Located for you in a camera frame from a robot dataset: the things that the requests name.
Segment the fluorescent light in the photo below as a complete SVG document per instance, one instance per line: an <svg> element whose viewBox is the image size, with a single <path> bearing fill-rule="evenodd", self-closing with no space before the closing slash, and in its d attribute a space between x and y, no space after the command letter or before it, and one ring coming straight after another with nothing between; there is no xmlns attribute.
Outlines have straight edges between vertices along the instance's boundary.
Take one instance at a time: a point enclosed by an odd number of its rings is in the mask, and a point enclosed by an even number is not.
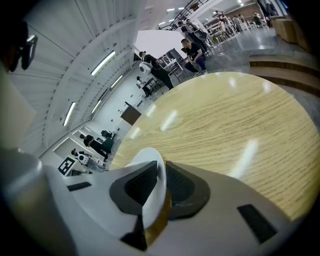
<svg viewBox="0 0 320 256"><path fill-rule="evenodd" d="M98 103L95 105L95 107L94 107L93 110L91 111L91 114L92 114L93 112L95 112L95 110L96 110L97 107L100 105L100 103L101 103L101 100L99 100Z"/></svg>
<svg viewBox="0 0 320 256"><path fill-rule="evenodd" d="M34 38L35 38L35 35L32 34L32 35L30 35L30 36L28 37L28 39L27 39L26 41L29 42L29 41L31 41L31 40L34 39Z"/></svg>
<svg viewBox="0 0 320 256"><path fill-rule="evenodd" d="M69 111L68 111L68 114L66 114L66 117L65 117L65 120L64 120L64 123L63 123L63 126L66 126L68 121L69 121L69 118L71 116L71 113L72 111L74 111L74 108L76 106L76 103L75 102L72 102L70 107L69 107Z"/></svg>
<svg viewBox="0 0 320 256"><path fill-rule="evenodd" d="M113 57L113 55L115 55L115 54L116 54L116 52L113 50L113 51L112 51L107 57L105 57L104 60L101 61L100 64L91 72L91 75L94 76L94 75L98 72L98 70L101 69L102 66L103 66L104 64L106 64L106 62L107 62L108 60L110 60L110 59Z"/></svg>
<svg viewBox="0 0 320 256"><path fill-rule="evenodd" d="M116 85L116 83L123 77L123 75L120 75L119 78L111 85L111 88Z"/></svg>

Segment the wooden step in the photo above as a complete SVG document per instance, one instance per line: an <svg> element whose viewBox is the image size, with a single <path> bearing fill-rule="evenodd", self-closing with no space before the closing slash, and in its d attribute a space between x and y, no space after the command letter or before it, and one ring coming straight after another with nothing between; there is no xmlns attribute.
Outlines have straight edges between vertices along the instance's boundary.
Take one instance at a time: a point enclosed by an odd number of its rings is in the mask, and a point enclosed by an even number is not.
<svg viewBox="0 0 320 256"><path fill-rule="evenodd" d="M320 98L320 79L294 70L277 67L251 67L250 74L278 85L289 86Z"/></svg>
<svg viewBox="0 0 320 256"><path fill-rule="evenodd" d="M279 68L309 74L320 78L320 67L313 61L306 61L284 55L251 55L249 57L251 67Z"/></svg>

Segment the white wall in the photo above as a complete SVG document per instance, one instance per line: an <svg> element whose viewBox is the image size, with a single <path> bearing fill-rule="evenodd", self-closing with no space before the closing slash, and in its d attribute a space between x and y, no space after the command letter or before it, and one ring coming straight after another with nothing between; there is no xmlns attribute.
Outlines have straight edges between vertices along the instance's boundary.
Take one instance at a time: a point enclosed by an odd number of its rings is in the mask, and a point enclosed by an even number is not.
<svg viewBox="0 0 320 256"><path fill-rule="evenodd" d="M137 77L141 77L142 81L149 79L140 71L139 67L135 67L119 82L105 103L99 108L93 120L86 123L85 126L95 133L101 134L102 130L112 132L119 126L120 122L125 122L120 118L121 111L127 108L125 102L134 106L140 101L139 97L145 95L143 90L136 86Z"/></svg>
<svg viewBox="0 0 320 256"><path fill-rule="evenodd" d="M160 58L166 52L175 48L182 58L187 55L181 51L183 35L178 31L169 30L140 30L134 46L139 51L146 51L155 58Z"/></svg>

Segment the round table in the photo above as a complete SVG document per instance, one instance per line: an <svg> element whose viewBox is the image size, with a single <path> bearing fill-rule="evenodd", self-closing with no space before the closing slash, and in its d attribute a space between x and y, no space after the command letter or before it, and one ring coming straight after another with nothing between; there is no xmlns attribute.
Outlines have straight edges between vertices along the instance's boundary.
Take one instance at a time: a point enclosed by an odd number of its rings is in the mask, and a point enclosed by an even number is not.
<svg viewBox="0 0 320 256"><path fill-rule="evenodd" d="M294 220L319 191L320 137L304 108L260 77L220 72L161 96L132 126L110 169L142 149L237 178Z"/></svg>

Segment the wooden table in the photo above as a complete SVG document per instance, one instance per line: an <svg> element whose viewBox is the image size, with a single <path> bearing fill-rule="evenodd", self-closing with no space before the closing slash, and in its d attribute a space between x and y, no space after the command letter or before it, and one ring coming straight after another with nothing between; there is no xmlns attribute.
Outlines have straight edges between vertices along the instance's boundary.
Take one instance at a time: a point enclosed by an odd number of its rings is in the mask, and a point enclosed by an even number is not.
<svg viewBox="0 0 320 256"><path fill-rule="evenodd" d="M254 75L221 72L176 86L132 126L110 169L147 147L165 161L241 180L292 220L308 212L319 191L315 125L289 93Z"/></svg>

